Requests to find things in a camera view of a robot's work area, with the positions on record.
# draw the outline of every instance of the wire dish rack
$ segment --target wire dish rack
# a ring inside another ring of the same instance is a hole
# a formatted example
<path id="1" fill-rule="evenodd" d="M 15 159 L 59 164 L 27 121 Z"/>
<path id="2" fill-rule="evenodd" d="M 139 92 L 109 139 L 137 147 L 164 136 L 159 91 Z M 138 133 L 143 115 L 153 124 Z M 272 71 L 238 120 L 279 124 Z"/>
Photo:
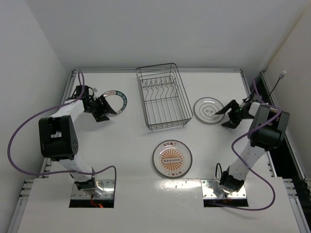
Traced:
<path id="1" fill-rule="evenodd" d="M 136 75 L 145 123 L 151 131 L 184 126 L 192 119 L 175 63 L 139 67 Z"/>

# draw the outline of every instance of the plate with orange sunburst pattern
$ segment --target plate with orange sunburst pattern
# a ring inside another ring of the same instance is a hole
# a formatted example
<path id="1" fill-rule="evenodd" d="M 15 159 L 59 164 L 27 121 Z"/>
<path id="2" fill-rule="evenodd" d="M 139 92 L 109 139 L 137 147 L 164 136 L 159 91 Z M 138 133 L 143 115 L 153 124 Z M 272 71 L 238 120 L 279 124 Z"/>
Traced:
<path id="1" fill-rule="evenodd" d="M 153 153 L 153 163 L 157 172 L 167 178 L 180 178 L 191 168 L 190 149 L 177 140 L 161 142 Z"/>

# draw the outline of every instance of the table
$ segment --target table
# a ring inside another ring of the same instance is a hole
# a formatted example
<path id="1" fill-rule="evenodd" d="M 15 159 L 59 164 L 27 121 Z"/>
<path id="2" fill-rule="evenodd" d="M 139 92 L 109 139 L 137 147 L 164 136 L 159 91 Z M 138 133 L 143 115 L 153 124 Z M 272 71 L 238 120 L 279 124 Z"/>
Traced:
<path id="1" fill-rule="evenodd" d="M 223 105 L 246 97 L 245 80 L 238 70 L 209 70 L 180 73 L 191 107 L 202 97 L 213 97 Z M 132 71 L 85 73 L 86 85 L 98 95 L 119 90 L 128 99 L 124 112 L 110 121 L 96 123 L 92 115 L 82 114 L 75 121 L 79 153 L 94 168 L 117 168 L 114 208 L 68 208 L 73 180 L 69 174 L 35 179 L 20 224 L 19 233 L 33 232 L 299 232 L 283 180 L 271 177 L 263 156 L 254 170 L 267 178 L 276 190 L 275 204 L 257 212 L 228 208 L 204 208 L 201 179 L 213 179 L 216 163 L 226 169 L 236 159 L 231 143 L 250 127 L 244 120 L 235 129 L 219 124 L 205 125 L 195 116 L 184 127 L 151 132 L 144 123 L 136 74 Z M 70 79 L 66 96 L 77 79 Z M 192 152 L 190 171 L 179 180 L 161 178 L 152 165 L 152 153 L 162 141 L 175 139 Z M 241 152 L 246 140 L 236 145 Z M 52 171 L 63 169 L 53 163 Z M 114 172 L 98 175 L 113 179 Z M 249 206 L 270 203 L 272 192 L 263 181 L 249 174 L 245 182 Z"/>

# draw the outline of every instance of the metal mounting plate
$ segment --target metal mounting plate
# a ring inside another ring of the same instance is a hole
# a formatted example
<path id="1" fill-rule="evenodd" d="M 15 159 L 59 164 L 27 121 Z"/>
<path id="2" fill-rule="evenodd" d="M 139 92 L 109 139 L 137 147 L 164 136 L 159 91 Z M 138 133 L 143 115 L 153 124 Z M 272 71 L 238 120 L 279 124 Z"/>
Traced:
<path id="1" fill-rule="evenodd" d="M 222 200 L 227 195 L 226 199 L 247 199 L 245 186 L 239 190 L 239 192 L 233 192 L 227 194 L 219 186 L 219 181 L 216 179 L 211 180 L 201 180 L 202 184 L 202 194 L 204 200 Z"/>
<path id="2" fill-rule="evenodd" d="M 113 200 L 114 193 L 114 180 L 99 180 L 104 184 L 104 193 L 100 198 L 95 198 L 94 200 Z M 83 191 L 79 191 L 77 186 L 73 184 L 71 192 L 71 200 L 90 200 L 91 196 Z"/>

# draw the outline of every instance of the white wall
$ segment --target white wall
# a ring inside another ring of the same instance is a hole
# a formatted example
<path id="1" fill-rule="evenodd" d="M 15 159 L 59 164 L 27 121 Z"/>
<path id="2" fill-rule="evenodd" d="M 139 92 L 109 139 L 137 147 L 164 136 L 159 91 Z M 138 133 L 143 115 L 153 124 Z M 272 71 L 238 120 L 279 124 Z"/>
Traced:
<path id="1" fill-rule="evenodd" d="M 266 69 L 310 0 L 26 0 L 56 54 L 77 67 Z"/>
<path id="2" fill-rule="evenodd" d="M 24 0 L 1 1 L 0 35 L 0 232 L 4 233 L 26 178 L 8 162 L 9 138 L 27 117 L 60 103 L 68 73 Z M 12 153 L 22 168 L 40 171 L 38 119 L 21 131 Z"/>
<path id="3" fill-rule="evenodd" d="M 266 71 L 270 90 L 283 70 L 287 74 L 273 96 L 280 107 L 291 114 L 288 131 L 303 170 L 311 177 L 311 6 Z"/>

